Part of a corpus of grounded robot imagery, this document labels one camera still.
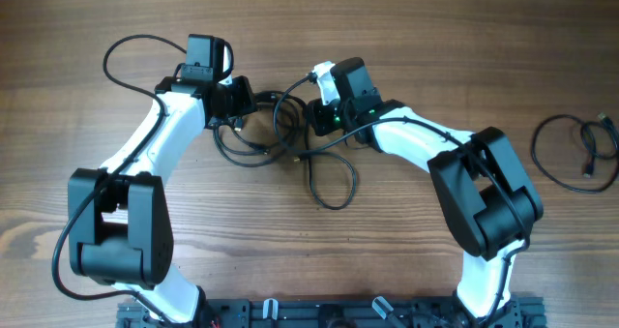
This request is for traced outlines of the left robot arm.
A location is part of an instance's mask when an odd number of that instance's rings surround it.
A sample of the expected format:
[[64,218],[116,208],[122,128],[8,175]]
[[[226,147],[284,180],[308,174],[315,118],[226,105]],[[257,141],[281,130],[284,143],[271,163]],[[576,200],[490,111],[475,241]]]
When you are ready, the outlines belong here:
[[218,327],[203,289],[172,263],[164,193],[173,169],[205,130],[255,111],[248,80],[233,77],[229,42],[191,34],[173,75],[145,96],[152,107],[125,145],[68,183],[69,219],[54,248],[56,287],[79,301],[131,296],[157,327]]

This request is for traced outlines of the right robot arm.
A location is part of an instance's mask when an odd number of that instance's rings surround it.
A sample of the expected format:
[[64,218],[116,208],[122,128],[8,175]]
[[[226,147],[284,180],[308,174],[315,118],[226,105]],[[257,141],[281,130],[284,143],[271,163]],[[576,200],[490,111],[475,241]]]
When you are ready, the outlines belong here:
[[383,100],[360,57],[317,64],[309,80],[320,91],[308,110],[316,135],[340,131],[429,174],[445,223],[464,251],[457,300],[479,323],[494,323],[511,299],[513,262],[528,249],[544,213],[506,135],[494,127],[451,129],[402,102]]

